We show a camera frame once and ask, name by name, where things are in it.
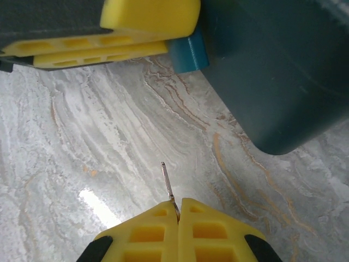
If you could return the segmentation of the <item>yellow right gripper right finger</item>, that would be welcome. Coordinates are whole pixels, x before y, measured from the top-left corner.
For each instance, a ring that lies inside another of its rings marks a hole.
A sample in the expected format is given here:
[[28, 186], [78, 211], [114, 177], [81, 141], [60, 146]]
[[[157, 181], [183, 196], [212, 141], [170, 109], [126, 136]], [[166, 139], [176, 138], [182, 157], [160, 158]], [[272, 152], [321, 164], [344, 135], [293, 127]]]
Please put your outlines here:
[[257, 229], [195, 199], [183, 198], [178, 224], [179, 261], [256, 261], [246, 235]]

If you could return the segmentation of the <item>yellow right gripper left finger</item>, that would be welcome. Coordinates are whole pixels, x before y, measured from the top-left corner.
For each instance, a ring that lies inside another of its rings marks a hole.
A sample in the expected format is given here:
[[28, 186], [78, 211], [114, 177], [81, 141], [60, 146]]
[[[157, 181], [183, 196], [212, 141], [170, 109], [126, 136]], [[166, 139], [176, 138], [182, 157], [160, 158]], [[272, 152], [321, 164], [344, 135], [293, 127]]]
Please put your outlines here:
[[103, 261], [178, 260], [178, 222], [170, 201], [101, 232], [95, 239], [104, 236], [113, 241]]

